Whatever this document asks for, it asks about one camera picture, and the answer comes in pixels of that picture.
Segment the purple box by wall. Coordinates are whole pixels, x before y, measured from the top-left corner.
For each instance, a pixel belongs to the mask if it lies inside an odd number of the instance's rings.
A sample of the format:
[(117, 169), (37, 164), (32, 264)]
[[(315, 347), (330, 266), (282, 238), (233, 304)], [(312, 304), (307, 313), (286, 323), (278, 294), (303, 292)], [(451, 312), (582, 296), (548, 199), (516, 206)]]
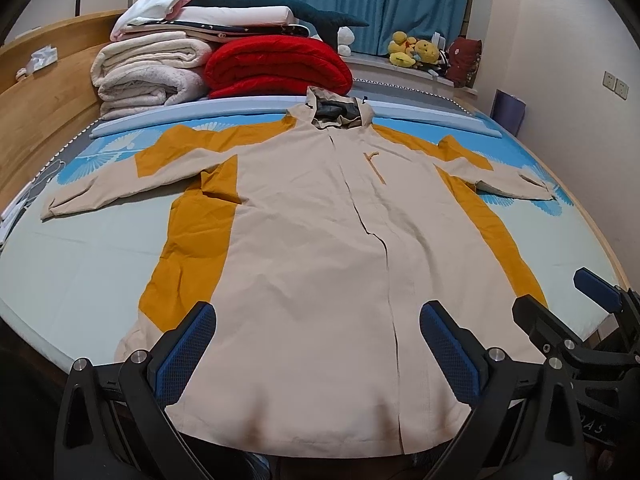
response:
[(512, 136), (520, 132), (526, 113), (526, 104), (515, 96), (497, 89), (491, 105), (490, 117)]

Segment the white tissue on headboard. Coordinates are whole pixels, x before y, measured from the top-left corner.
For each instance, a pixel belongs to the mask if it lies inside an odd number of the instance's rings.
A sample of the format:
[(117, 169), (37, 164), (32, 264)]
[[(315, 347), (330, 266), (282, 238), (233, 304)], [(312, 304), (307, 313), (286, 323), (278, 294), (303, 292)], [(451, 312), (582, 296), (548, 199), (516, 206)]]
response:
[(58, 49), (50, 44), (30, 55), (29, 61), (25, 67), (20, 68), (15, 74), (15, 81), (22, 81), (27, 76), (35, 72), (39, 72), (58, 62)]

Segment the dark teal shark plush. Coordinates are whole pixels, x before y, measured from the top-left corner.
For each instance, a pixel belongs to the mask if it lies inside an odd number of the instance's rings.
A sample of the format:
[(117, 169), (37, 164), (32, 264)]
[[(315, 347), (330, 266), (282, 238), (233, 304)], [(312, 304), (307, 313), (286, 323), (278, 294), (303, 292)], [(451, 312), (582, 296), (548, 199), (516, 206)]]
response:
[(337, 33), (341, 27), (368, 27), (369, 23), (352, 14), (325, 11), (300, 0), (191, 0), (189, 6), (223, 6), (224, 8), (254, 8), (254, 6), (287, 6), (296, 18), (314, 26), (320, 38), (337, 49)]

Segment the red folded blanket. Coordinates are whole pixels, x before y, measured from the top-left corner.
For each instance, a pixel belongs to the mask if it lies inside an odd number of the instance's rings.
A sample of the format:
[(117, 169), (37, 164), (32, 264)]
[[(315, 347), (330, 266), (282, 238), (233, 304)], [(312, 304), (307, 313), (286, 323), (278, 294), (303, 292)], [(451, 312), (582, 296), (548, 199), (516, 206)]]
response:
[(322, 41), (288, 36), (234, 40), (207, 60), (203, 80), (211, 99), (303, 96), (309, 87), (347, 94), (352, 72)]

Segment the cream folded blanket stack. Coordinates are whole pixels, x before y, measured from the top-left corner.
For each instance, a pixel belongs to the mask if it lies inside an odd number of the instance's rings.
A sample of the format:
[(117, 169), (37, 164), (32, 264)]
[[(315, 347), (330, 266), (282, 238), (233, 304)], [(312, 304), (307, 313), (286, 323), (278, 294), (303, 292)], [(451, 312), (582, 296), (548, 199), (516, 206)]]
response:
[(201, 99), (203, 70), (213, 49), (184, 32), (158, 32), (108, 44), (96, 55), (90, 79), (103, 120)]

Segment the beige and orange jacket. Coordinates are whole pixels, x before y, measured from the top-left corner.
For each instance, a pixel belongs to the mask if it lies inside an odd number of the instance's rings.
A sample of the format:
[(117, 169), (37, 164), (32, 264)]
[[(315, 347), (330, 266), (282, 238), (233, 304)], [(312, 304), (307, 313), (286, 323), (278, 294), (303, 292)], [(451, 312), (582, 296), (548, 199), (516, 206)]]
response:
[(217, 330), (179, 402), (189, 436), (264, 454), (359, 458), (450, 440), (466, 416), (421, 335), (431, 300), (485, 342), (535, 352), (512, 320), (544, 294), (487, 193), (551, 200), (531, 172), (452, 136), (377, 125), (311, 88), (276, 122), (184, 125), (50, 195), (42, 218), (176, 182), (160, 260), (120, 353), (149, 348), (199, 301)]

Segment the white folded bedding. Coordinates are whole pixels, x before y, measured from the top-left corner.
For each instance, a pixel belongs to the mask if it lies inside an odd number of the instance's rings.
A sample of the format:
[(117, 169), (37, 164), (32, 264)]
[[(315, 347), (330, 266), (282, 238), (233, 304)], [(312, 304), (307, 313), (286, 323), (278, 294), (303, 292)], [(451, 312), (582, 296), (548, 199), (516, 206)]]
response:
[(137, 0), (118, 18), (110, 33), (110, 39), (121, 40), (134, 26), (165, 20), (238, 27), (298, 24), (298, 19), (288, 6), (188, 6), (190, 1)]

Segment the wall socket plate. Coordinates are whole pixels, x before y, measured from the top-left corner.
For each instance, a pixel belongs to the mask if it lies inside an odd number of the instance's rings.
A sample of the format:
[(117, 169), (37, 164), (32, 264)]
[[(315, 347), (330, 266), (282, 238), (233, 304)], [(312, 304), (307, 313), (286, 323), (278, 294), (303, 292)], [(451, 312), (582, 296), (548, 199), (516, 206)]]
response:
[(617, 78), (615, 81), (614, 92), (623, 100), (628, 99), (628, 91), (629, 87), (626, 82), (623, 82), (620, 78)]

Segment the yellow plush toys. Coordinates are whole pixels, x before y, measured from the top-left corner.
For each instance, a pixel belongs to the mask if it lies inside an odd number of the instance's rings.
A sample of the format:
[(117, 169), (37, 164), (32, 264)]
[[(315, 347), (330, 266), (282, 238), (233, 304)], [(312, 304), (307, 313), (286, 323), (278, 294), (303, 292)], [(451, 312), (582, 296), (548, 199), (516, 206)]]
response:
[(398, 30), (387, 46), (390, 64), (403, 68), (433, 67), (440, 61), (436, 44), (425, 39), (416, 39)]

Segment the wooden headboard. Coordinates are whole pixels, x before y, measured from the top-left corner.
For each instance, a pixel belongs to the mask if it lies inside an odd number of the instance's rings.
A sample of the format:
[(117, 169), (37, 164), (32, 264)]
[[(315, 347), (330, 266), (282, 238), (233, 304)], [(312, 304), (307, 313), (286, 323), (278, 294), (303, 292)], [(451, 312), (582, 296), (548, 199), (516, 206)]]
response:
[[(65, 143), (99, 116), (90, 67), (122, 12), (104, 11), (36, 29), (1, 48), (1, 206), (6, 207)], [(58, 60), (22, 80), (32, 52)]]

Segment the white plush toy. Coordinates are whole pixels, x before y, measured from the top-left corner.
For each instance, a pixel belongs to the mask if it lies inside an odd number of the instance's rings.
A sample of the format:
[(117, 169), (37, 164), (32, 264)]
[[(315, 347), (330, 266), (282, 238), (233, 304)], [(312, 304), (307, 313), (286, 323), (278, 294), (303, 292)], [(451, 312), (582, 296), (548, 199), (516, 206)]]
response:
[(337, 31), (337, 53), (343, 58), (351, 56), (354, 41), (354, 32), (348, 26), (340, 27)]

